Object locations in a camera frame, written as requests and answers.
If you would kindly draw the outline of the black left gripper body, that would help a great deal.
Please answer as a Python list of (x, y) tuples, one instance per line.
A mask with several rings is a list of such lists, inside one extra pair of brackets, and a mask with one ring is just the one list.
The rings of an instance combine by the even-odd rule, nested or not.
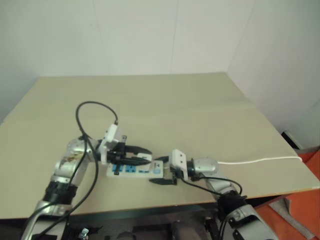
[(127, 136), (123, 135), (121, 141), (107, 152), (107, 162), (115, 165), (114, 175), (119, 175), (121, 166), (128, 164), (126, 159), (126, 140)]

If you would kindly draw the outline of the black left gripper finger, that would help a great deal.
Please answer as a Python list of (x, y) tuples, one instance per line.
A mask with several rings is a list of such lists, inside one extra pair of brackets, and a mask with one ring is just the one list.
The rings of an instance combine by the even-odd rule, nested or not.
[(152, 152), (146, 148), (139, 147), (139, 146), (132, 146), (132, 145), (126, 145), (125, 152), (126, 153), (133, 153), (134, 155), (138, 155), (138, 154), (151, 155), (152, 154)]
[(141, 157), (130, 157), (124, 159), (124, 164), (129, 166), (143, 166), (150, 163), (150, 160)]

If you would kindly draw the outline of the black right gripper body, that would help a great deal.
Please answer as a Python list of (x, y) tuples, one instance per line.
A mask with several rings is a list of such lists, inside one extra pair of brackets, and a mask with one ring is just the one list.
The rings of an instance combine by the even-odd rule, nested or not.
[(176, 168), (171, 165), (170, 172), (172, 175), (171, 184), (176, 186), (178, 183), (178, 180), (183, 179), (183, 171), (179, 167)]

